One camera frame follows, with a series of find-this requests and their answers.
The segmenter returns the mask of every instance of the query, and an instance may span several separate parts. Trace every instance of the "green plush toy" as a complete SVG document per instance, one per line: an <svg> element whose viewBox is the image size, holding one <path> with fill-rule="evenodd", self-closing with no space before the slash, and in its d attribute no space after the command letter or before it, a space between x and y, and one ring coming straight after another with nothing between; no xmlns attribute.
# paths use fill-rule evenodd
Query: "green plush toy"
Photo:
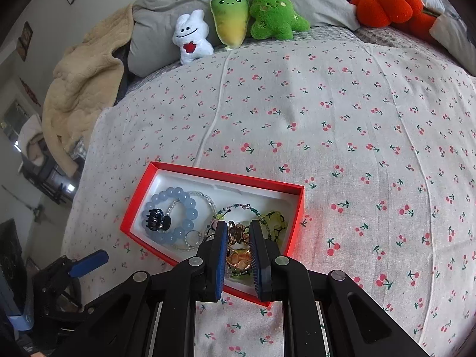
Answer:
<svg viewBox="0 0 476 357"><path fill-rule="evenodd" d="M256 19L251 36L257 40L274 37L277 40L293 38L292 31L307 31L309 23L299 16L289 0L253 0L249 11Z"/></svg>
<svg viewBox="0 0 476 357"><path fill-rule="evenodd" d="M248 0L211 0L210 9L220 41L227 50L241 46L249 19Z"/></svg>

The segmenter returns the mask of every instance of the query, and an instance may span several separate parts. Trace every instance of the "red box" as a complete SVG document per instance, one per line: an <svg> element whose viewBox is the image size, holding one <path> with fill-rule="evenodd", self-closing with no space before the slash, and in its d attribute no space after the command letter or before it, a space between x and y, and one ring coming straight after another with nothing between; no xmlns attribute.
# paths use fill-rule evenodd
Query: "red box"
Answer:
<svg viewBox="0 0 476 357"><path fill-rule="evenodd" d="M219 196L219 203L217 203L217 197L212 197L216 203L217 210L232 204L224 201L227 197L236 199L237 201L235 202L238 203L248 203L246 201L240 201L240 199L245 198L249 200L249 198L251 198L255 200L255 203L263 203L263 205L269 205L270 203L280 205L280 208L275 209L281 212L286 209L288 210L288 216L283 213L287 219L288 226L281 246L281 253L288 256L292 255L304 207L303 186L208 169L151 162L130 200L126 214L122 219L120 230L149 252L172 266L184 259L194 256L196 249L193 251L176 251L167 246L160 245L149 238L141 226L143 220L141 211L145 203L150 201L152 194L158 193L160 190L165 190L166 186L181 186L185 191L197 190L197 187L203 187L204 190L198 190L207 195L214 194ZM194 199L197 201L198 206L198 200L200 198L194 196ZM166 209L165 205L158 205L158 207L164 211ZM258 300L256 293L254 293L252 283L250 287L242 281L226 278L224 291L250 302L262 304L262 302Z"/></svg>

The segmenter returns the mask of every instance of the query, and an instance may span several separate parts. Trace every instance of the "green star plush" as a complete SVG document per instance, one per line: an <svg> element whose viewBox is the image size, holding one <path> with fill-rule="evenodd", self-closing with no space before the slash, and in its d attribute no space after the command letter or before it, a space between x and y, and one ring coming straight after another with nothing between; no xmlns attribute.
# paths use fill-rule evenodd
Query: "green star plush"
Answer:
<svg viewBox="0 0 476 357"><path fill-rule="evenodd" d="M299 16L289 0L253 0L249 13L256 19L251 27L251 36L256 40L274 37L290 40L292 31L307 31L307 20Z"/></svg>

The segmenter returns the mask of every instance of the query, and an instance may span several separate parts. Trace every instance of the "cherry print fabric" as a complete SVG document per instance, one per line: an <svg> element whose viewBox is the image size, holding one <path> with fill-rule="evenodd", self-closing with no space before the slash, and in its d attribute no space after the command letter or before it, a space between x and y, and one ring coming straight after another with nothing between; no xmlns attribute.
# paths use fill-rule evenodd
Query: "cherry print fabric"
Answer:
<svg viewBox="0 0 476 357"><path fill-rule="evenodd" d="M476 314L475 95L447 59L352 37L162 73L95 126L63 243L78 259L109 253L82 278L83 300L170 269L119 225L149 162L194 165L304 185L293 256L344 270L430 356L454 355ZM283 355L280 304L223 294L196 310L197 356Z"/></svg>

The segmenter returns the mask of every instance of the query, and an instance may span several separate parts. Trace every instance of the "white bunny plush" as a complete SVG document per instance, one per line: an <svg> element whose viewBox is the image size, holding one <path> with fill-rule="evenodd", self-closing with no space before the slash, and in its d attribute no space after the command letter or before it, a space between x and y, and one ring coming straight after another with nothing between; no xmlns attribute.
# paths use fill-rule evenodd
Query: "white bunny plush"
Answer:
<svg viewBox="0 0 476 357"><path fill-rule="evenodd" d="M206 40L209 26L203 21L205 12L197 9L191 15L177 19L172 42L180 48L180 63L189 64L199 57L213 54L213 47Z"/></svg>

